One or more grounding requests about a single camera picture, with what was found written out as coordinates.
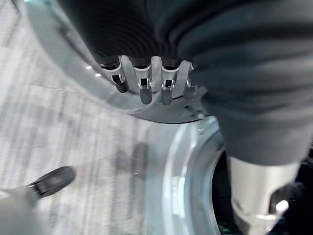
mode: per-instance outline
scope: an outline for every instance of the black sleeve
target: black sleeve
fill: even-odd
[[[157,38],[194,62],[191,81],[207,87],[204,106],[218,118],[230,155],[261,165],[306,157],[313,1],[147,2]]]

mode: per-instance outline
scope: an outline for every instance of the gray carpet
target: gray carpet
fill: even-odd
[[[0,0],[0,22],[0,187],[72,165],[76,181],[39,206],[51,234],[142,234],[151,124],[107,111],[67,87],[7,0]]]

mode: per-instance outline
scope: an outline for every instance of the dark fabric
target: dark fabric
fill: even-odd
[[[313,126],[313,1],[62,0],[97,56],[194,62],[227,151],[262,165],[303,159]]]

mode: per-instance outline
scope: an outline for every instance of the circular metal plate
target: circular metal plate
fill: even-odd
[[[211,196],[214,169],[224,151],[218,129],[213,117],[152,128],[146,222],[155,234],[220,235]]]
[[[160,61],[154,58],[152,79],[154,95],[152,102],[145,105],[140,101],[137,81],[129,59],[123,56],[122,65],[129,80],[130,91],[121,94],[95,62],[55,0],[20,1],[17,5],[45,60],[70,85],[94,102],[138,118],[162,123],[196,121],[199,120],[197,112],[208,115],[201,105],[205,88],[199,89],[191,101],[182,97],[189,62],[182,62],[178,82],[173,90],[174,100],[171,105],[164,106],[160,103],[159,92]]]

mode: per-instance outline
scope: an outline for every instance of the silver metal tube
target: silver metal tube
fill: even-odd
[[[187,80],[186,80],[186,84],[184,87],[184,91],[183,91],[183,97],[187,100],[192,100],[197,92],[198,86],[192,86],[191,85],[191,81],[189,79],[189,73],[190,71],[192,71],[193,68],[193,64],[191,63],[189,66],[189,70],[188,70],[188,76],[187,76]]]
[[[118,75],[121,82],[125,81],[125,72],[124,72],[124,69],[122,67],[122,63],[121,63],[120,59],[119,59],[119,65],[117,68],[115,68],[113,70],[108,70],[108,69],[103,68],[103,70],[110,77],[110,80],[112,82],[116,83],[116,81],[113,79],[114,75]]]
[[[179,67],[175,70],[167,70],[162,66],[161,77],[162,77],[162,89],[172,90],[175,86],[177,80],[177,74],[179,71]]]
[[[245,235],[265,235],[288,209],[286,200],[277,202],[275,211],[269,211],[271,198],[277,190],[293,183],[300,163],[263,166],[229,159],[231,176],[231,203],[235,220]]]
[[[138,81],[138,86],[140,89],[144,89],[144,87],[142,86],[142,79],[147,79],[147,85],[146,85],[146,89],[151,88],[151,82],[152,82],[152,70],[151,70],[151,63],[148,67],[144,68],[144,69],[139,69],[134,67],[134,71],[135,71],[135,75]]]

